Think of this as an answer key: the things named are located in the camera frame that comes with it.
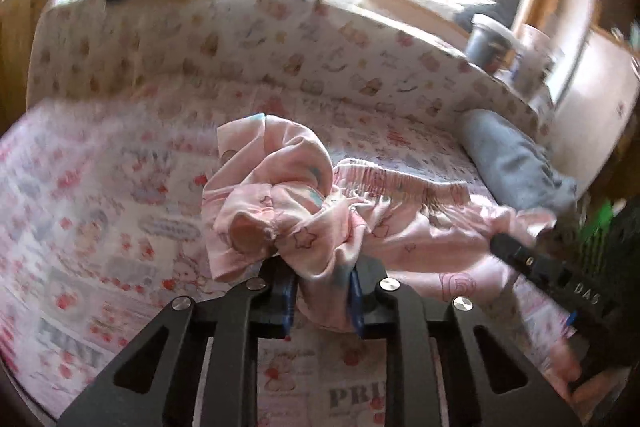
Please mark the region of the right hand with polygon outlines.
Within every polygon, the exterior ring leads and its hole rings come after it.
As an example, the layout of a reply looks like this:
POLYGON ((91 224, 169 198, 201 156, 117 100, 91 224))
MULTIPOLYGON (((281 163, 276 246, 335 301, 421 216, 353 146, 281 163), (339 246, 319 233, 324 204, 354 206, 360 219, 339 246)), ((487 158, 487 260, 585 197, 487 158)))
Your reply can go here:
POLYGON ((546 376, 556 392, 572 407, 595 407, 618 385, 623 384, 629 369, 605 369, 570 391, 582 376, 582 368, 566 339, 557 341, 549 351, 550 369, 546 376))

